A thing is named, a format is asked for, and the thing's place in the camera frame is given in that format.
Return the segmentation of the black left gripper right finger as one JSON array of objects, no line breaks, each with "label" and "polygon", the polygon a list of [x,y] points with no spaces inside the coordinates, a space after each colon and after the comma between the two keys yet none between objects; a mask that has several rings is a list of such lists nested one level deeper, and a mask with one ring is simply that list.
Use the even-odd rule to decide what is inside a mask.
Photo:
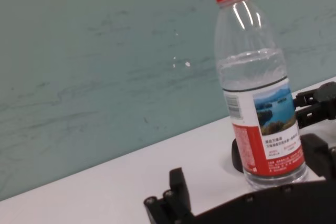
[{"label": "black left gripper right finger", "polygon": [[306,165],[319,177],[335,180],[335,147],[315,134],[301,137]]}]

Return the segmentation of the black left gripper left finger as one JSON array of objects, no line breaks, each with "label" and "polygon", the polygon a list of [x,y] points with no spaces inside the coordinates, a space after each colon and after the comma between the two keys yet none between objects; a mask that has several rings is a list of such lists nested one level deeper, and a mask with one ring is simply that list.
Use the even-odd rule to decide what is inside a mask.
[{"label": "black left gripper left finger", "polygon": [[169,172],[170,188],[161,198],[148,197],[143,204],[150,223],[194,223],[190,195],[181,168]]}]

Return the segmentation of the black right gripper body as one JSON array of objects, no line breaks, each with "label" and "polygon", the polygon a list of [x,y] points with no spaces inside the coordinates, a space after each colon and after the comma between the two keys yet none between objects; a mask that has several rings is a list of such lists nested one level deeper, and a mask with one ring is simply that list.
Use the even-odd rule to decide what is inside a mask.
[{"label": "black right gripper body", "polygon": [[321,85],[316,91],[316,100],[328,120],[335,120],[335,82]]}]

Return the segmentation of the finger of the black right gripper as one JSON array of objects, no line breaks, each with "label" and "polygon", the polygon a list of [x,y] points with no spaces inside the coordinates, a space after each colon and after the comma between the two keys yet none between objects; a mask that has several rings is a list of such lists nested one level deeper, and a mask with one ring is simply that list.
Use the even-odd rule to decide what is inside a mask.
[{"label": "finger of the black right gripper", "polygon": [[299,129],[328,119],[328,112],[320,104],[314,104],[296,112]]},{"label": "finger of the black right gripper", "polygon": [[318,101],[314,97],[315,93],[316,91],[305,91],[298,93],[293,99],[294,106],[306,107],[318,103]]}]

